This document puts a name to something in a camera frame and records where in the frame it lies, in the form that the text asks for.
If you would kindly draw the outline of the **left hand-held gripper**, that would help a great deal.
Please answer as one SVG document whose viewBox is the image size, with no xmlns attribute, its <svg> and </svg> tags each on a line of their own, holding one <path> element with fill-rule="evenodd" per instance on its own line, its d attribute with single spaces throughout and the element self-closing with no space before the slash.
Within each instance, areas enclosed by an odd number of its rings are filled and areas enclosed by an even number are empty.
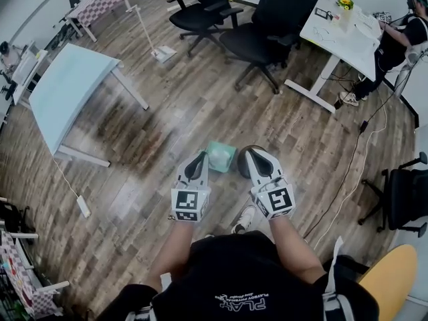
<svg viewBox="0 0 428 321">
<path fill-rule="evenodd" d="M 177 183 L 171 189 L 171 213 L 176 221 L 198 223 L 202 220 L 211 193 L 208 173 L 206 152 L 198 152 L 179 165 Z"/>
</svg>

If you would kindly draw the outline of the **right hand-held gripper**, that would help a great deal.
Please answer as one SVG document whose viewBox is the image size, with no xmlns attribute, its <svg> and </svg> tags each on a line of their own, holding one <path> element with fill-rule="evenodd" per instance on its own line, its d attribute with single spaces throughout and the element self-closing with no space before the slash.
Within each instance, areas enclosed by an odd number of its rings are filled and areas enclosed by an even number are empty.
<svg viewBox="0 0 428 321">
<path fill-rule="evenodd" d="M 285 180 L 279 160 L 262 148 L 249 148 L 244 154 L 243 176 L 253 184 L 250 190 L 253 202 L 267 219 L 290 216 L 295 208 L 292 185 Z M 261 184 L 262 177 L 277 177 Z"/>
</svg>

